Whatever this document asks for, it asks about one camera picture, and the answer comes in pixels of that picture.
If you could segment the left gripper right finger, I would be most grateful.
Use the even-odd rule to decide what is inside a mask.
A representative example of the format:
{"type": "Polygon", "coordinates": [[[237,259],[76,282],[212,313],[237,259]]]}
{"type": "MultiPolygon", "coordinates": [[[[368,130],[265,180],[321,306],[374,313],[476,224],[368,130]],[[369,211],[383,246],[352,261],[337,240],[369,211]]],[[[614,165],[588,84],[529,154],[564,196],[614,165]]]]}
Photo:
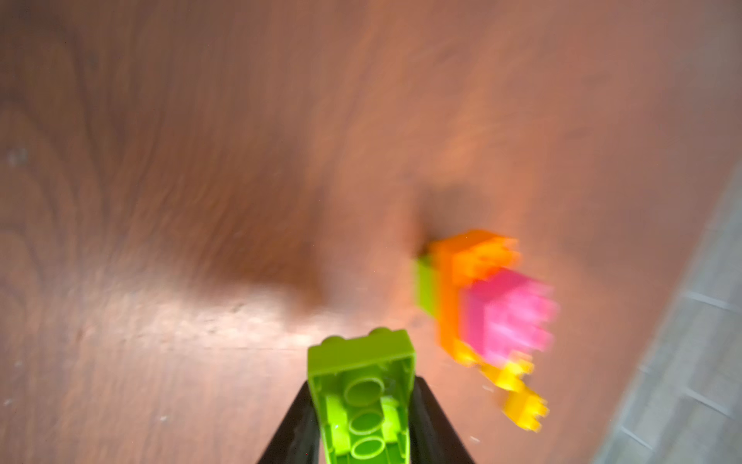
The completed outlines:
{"type": "Polygon", "coordinates": [[[474,464],[427,382],[415,377],[409,408],[411,462],[474,464]]]}

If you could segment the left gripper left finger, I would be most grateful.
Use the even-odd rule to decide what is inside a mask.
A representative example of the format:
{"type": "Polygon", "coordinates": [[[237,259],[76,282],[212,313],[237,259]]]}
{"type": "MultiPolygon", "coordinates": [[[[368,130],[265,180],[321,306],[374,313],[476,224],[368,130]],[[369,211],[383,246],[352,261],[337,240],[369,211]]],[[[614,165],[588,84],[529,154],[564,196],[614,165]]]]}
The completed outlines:
{"type": "Polygon", "coordinates": [[[258,464],[318,464],[320,428],[307,382],[299,389],[258,464]]]}

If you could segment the green long lego brick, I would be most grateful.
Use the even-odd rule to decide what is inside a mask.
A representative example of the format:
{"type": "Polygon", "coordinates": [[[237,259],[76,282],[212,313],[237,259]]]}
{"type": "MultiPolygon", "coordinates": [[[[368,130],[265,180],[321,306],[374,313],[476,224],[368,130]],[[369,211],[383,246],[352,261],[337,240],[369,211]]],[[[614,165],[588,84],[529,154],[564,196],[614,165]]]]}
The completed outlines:
{"type": "Polygon", "coordinates": [[[417,353],[404,330],[330,336],[307,350],[307,382],[328,463],[411,461],[417,353]]]}

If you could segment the pink lego brick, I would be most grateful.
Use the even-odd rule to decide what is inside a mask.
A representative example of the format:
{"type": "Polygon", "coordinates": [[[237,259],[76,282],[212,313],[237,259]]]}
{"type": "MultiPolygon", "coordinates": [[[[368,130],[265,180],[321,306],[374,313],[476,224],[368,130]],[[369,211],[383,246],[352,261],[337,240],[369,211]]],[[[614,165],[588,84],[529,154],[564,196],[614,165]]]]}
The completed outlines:
{"type": "Polygon", "coordinates": [[[558,315],[552,286],[501,268],[460,292],[462,338],[488,365],[503,367],[514,357],[548,350],[548,324],[558,315]]]}

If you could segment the small green lego brick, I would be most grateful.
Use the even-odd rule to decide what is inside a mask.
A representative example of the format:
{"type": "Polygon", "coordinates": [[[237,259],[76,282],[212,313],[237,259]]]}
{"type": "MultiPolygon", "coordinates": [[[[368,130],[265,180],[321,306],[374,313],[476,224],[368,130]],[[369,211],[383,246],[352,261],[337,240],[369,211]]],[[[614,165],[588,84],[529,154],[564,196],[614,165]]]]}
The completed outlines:
{"type": "Polygon", "coordinates": [[[438,272],[430,253],[415,261],[415,303],[432,318],[438,314],[438,272]]]}

